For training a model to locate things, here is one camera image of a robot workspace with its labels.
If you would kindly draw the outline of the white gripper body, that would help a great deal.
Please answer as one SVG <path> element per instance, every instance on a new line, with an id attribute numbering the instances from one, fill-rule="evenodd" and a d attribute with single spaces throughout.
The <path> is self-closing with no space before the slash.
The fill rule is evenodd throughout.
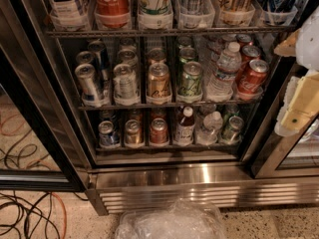
<path id="1" fill-rule="evenodd" d="M 319 72 L 319 6 L 300 28 L 295 50 L 300 66 Z"/>

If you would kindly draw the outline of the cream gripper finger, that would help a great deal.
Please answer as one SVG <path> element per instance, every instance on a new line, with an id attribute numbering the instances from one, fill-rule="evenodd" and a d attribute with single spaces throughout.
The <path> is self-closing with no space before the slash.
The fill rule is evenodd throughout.
<path id="1" fill-rule="evenodd" d="M 288 82 L 274 131 L 280 136 L 298 133 L 319 113 L 319 73 L 308 71 Z"/>
<path id="2" fill-rule="evenodd" d="M 278 44 L 274 53 L 282 57 L 295 57 L 296 56 L 296 41 L 298 39 L 299 31 L 291 33 L 283 42 Z"/>

